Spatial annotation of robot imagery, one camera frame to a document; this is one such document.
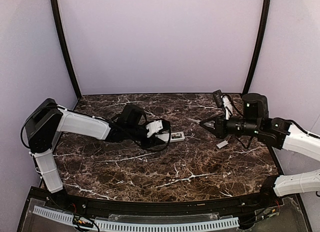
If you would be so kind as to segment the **white battery cover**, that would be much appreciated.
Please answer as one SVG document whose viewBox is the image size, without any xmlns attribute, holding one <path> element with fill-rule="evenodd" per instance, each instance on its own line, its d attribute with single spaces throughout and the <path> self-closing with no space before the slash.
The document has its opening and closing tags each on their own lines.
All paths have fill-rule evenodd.
<svg viewBox="0 0 320 232">
<path fill-rule="evenodd" d="M 228 145 L 228 144 L 229 144 L 228 141 L 224 140 L 224 141 L 218 143 L 216 146 L 217 146 L 219 149 L 221 149 L 221 148 L 225 147 L 225 146 Z"/>
</svg>

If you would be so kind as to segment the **white remote control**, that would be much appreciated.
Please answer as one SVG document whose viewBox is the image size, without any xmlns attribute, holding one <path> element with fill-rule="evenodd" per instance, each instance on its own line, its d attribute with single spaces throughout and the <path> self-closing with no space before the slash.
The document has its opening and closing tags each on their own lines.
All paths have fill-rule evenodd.
<svg viewBox="0 0 320 232">
<path fill-rule="evenodd" d="M 167 143 L 170 142 L 181 142 L 185 140 L 184 132 L 171 132 L 170 133 L 163 133 L 156 135 L 157 138 Z"/>
</svg>

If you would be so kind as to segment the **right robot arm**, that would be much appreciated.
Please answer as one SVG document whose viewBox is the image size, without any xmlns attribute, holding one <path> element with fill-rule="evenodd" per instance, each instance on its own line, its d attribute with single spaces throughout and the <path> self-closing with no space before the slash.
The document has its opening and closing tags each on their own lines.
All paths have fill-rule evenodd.
<svg viewBox="0 0 320 232">
<path fill-rule="evenodd" d="M 228 95 L 217 90 L 213 93 L 213 99 L 223 114 L 204 119 L 199 124 L 216 138 L 249 136 L 269 147 L 320 159 L 319 135 L 303 129 L 293 120 L 270 118 L 266 96 L 258 93 L 243 95 L 243 112 L 238 116 L 232 114 L 234 104 Z M 269 199 L 308 192 L 320 192 L 319 170 L 289 176 L 269 176 L 260 188 L 260 194 Z"/>
</svg>

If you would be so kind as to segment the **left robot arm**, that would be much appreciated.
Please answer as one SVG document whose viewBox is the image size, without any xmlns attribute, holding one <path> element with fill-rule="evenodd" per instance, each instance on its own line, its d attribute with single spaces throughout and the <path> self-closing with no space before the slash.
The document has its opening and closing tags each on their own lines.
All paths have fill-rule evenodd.
<svg viewBox="0 0 320 232">
<path fill-rule="evenodd" d="M 112 143 L 133 141 L 138 147 L 149 152 L 166 149 L 172 136 L 171 124 L 165 119 L 145 120 L 145 111 L 136 105 L 126 105 L 123 111 L 105 119 L 89 116 L 64 108 L 52 98 L 46 99 L 24 122 L 20 140 L 29 149 L 37 172 L 52 194 L 64 190 L 53 156 L 53 140 L 57 132 L 92 137 Z"/>
</svg>

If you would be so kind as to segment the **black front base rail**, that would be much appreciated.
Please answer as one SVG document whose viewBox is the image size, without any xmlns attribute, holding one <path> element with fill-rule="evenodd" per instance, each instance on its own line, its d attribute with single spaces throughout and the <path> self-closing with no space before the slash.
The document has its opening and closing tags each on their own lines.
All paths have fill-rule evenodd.
<svg viewBox="0 0 320 232">
<path fill-rule="evenodd" d="M 253 221 L 258 212 L 276 208 L 282 211 L 282 198 L 273 198 L 254 193 L 251 195 L 195 202 L 122 202 L 92 199 L 67 194 L 66 191 L 52 195 L 45 189 L 31 187 L 27 201 L 38 199 L 46 206 L 76 212 L 89 218 L 108 217 L 111 214 L 129 216 L 187 216 L 217 213 L 220 216 L 236 216 Z"/>
</svg>

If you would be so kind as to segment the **black right corner post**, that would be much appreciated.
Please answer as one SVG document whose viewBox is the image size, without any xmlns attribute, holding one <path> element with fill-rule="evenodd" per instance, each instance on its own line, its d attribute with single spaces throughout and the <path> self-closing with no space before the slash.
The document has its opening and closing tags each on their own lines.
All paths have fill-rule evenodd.
<svg viewBox="0 0 320 232">
<path fill-rule="evenodd" d="M 252 58 L 249 66 L 249 70 L 247 73 L 247 77 L 245 80 L 245 84 L 242 90 L 242 94 L 247 94 L 250 90 L 253 77 L 256 71 L 256 66 L 258 63 L 262 43 L 263 43 L 263 38 L 266 30 L 266 25 L 267 25 L 267 20 L 268 20 L 268 15 L 269 15 L 269 8 L 270 8 L 270 2 L 271 0 L 263 0 L 262 4 L 262 10 L 261 10 L 261 16 L 259 20 L 259 27 L 257 31 L 257 38 L 254 46 L 254 50 L 252 53 Z"/>
</svg>

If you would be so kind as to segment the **black corner post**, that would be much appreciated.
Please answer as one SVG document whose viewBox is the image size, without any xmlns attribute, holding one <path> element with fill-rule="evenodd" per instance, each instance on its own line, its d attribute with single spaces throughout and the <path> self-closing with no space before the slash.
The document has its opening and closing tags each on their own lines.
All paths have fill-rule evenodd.
<svg viewBox="0 0 320 232">
<path fill-rule="evenodd" d="M 262 4 L 262 10 L 261 10 L 261 16 L 259 20 L 259 27 L 257 31 L 257 38 L 254 46 L 254 50 L 252 53 L 252 58 L 249 66 L 249 70 L 247 73 L 247 77 L 245 80 L 245 84 L 242 90 L 242 94 L 247 94 L 250 90 L 253 77 L 256 71 L 256 66 L 258 63 L 262 43 L 263 43 L 263 38 L 266 30 L 266 25 L 267 25 L 267 20 L 268 20 L 268 15 L 269 15 L 269 8 L 270 8 L 270 2 L 271 0 L 263 0 Z"/>
<path fill-rule="evenodd" d="M 68 72 L 68 76 L 71 81 L 71 85 L 76 95 L 76 98 L 77 100 L 80 100 L 82 98 L 82 94 L 81 94 L 81 90 L 80 90 L 80 87 L 76 78 L 76 74 L 72 65 L 72 60 L 69 54 L 67 41 L 65 38 L 65 33 L 64 33 L 63 24 L 62 24 L 61 13 L 59 9 L 59 3 L 58 3 L 58 0 L 50 0 L 50 3 L 51 3 L 51 9 L 52 9 L 52 14 L 54 18 L 55 28 L 56 28 L 61 52 L 63 55 L 63 59 L 65 62 L 65 66 Z"/>
</svg>

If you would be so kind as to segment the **black left corner post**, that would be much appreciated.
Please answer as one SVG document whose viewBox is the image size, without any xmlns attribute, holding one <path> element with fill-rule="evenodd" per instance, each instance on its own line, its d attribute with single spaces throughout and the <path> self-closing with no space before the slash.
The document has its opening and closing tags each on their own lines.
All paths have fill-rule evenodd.
<svg viewBox="0 0 320 232">
<path fill-rule="evenodd" d="M 55 28 L 56 28 L 61 52 L 63 55 L 63 59 L 65 62 L 65 66 L 68 72 L 68 76 L 71 81 L 71 85 L 76 95 L 76 98 L 77 100 L 80 100 L 82 98 L 82 94 L 81 94 L 81 90 L 80 90 L 80 87 L 76 78 L 76 74 L 72 65 L 72 60 L 69 54 L 67 41 L 65 38 L 65 33 L 64 33 L 63 24 L 62 24 L 61 13 L 59 9 L 59 3 L 58 3 L 58 0 L 50 0 L 50 3 L 51 3 L 51 9 L 52 9 L 52 14 L 54 18 Z"/>
</svg>

